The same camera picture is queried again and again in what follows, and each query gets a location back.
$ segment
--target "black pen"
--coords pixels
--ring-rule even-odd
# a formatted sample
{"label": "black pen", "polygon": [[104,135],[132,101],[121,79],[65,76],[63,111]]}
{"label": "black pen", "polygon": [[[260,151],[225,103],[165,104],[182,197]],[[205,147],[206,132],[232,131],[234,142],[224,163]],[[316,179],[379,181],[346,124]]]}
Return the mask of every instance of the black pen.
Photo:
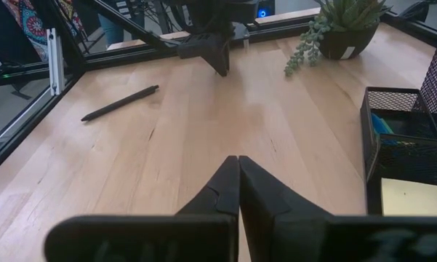
{"label": "black pen", "polygon": [[141,90],[135,94],[130,95],[129,97],[118,100],[115,103],[112,103],[104,108],[101,108],[97,111],[94,111],[94,112],[86,115],[85,117],[83,117],[81,119],[81,121],[90,121],[90,120],[96,119],[99,116],[103,116],[106,113],[110,113],[117,108],[125,106],[133,101],[136,101],[137,99],[145,98],[148,95],[152,95],[158,88],[159,88],[158,85],[154,85],[154,86],[145,88],[144,90]]}

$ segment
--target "black plant pot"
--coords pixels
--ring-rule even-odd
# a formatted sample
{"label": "black plant pot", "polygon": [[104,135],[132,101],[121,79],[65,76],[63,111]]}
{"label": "black plant pot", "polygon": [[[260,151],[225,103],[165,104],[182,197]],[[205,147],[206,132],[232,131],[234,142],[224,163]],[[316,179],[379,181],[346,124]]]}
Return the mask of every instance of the black plant pot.
{"label": "black plant pot", "polygon": [[324,39],[320,40],[320,52],[324,57],[333,60],[354,58],[364,51],[377,28],[378,24],[362,31],[324,33]]}

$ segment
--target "string of pearls plant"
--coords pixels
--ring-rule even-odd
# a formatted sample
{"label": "string of pearls plant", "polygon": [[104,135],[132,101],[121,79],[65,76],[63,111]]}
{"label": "string of pearls plant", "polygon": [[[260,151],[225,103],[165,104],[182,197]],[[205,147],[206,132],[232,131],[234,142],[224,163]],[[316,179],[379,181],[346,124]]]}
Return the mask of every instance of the string of pearls plant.
{"label": "string of pearls plant", "polygon": [[307,59],[310,66],[314,66],[318,60],[320,40],[323,40],[323,34],[331,28],[328,25],[328,20],[324,16],[317,16],[314,21],[308,23],[309,30],[307,33],[300,35],[300,44],[296,47],[296,51],[289,59],[284,69],[286,76],[291,76],[300,65],[304,63],[307,52]]}

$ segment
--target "wooden tabletop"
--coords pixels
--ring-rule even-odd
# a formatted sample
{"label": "wooden tabletop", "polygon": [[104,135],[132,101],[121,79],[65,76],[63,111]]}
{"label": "wooden tabletop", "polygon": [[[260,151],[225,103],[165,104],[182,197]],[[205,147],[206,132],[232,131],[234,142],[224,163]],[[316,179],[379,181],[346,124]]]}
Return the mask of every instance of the wooden tabletop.
{"label": "wooden tabletop", "polygon": [[[177,57],[86,73],[0,166],[0,261],[42,261],[46,233],[74,215],[174,214],[228,155],[331,213],[364,214],[365,87],[420,88],[434,48],[382,24],[358,58],[288,79],[298,42],[235,49],[226,77]],[[80,121],[154,84],[155,95]]]}

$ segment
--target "potted plant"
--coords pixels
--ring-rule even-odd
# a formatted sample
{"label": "potted plant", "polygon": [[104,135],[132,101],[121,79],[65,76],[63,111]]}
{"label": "potted plant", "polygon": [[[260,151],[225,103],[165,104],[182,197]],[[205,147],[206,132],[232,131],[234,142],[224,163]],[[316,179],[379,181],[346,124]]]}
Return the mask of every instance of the potted plant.
{"label": "potted plant", "polygon": [[309,22],[307,33],[300,35],[300,44],[289,59],[284,72],[291,75],[304,62],[310,66],[318,59],[318,52],[334,60],[350,59],[362,52],[377,30],[380,16],[390,10],[385,0],[315,0],[320,14]]}

